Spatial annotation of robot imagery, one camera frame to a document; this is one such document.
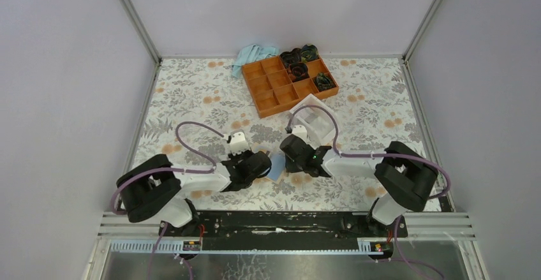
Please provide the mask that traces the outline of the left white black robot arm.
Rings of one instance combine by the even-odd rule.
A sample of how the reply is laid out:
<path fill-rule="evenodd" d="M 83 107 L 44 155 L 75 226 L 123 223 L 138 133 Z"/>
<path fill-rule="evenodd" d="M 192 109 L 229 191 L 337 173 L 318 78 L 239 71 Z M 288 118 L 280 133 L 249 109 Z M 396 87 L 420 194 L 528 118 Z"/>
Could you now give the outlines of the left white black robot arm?
<path fill-rule="evenodd" d="M 130 223 L 155 219 L 189 236 L 201 223 L 190 194 L 247 189 L 271 168 L 271 159 L 264 152 L 231 154 L 208 170 L 175 168 L 167 155 L 157 154 L 117 180 L 111 209 L 127 216 Z"/>

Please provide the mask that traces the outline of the beige card holder wallet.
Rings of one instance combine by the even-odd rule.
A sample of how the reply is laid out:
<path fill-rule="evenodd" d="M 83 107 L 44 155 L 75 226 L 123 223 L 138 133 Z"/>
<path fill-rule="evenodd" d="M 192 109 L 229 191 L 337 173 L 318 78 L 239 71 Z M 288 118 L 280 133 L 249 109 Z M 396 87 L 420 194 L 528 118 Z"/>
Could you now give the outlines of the beige card holder wallet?
<path fill-rule="evenodd" d="M 271 168 L 265 177 L 270 181 L 277 182 L 285 170 L 285 155 L 282 153 L 275 153 L 270 157 L 270 161 Z"/>

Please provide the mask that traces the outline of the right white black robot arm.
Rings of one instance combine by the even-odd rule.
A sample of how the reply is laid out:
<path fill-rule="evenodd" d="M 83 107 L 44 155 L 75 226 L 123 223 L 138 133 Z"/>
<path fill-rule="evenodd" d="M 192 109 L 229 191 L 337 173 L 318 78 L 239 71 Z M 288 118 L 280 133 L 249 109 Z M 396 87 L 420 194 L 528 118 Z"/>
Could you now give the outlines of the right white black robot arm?
<path fill-rule="evenodd" d="M 386 190 L 369 210 L 367 231 L 381 237 L 405 212 L 422 212 L 438 170 L 402 142 L 392 141 L 382 152 L 338 153 L 331 146 L 313 148 L 297 135 L 287 136 L 279 146 L 286 170 L 312 177 L 365 177 L 377 180 Z"/>

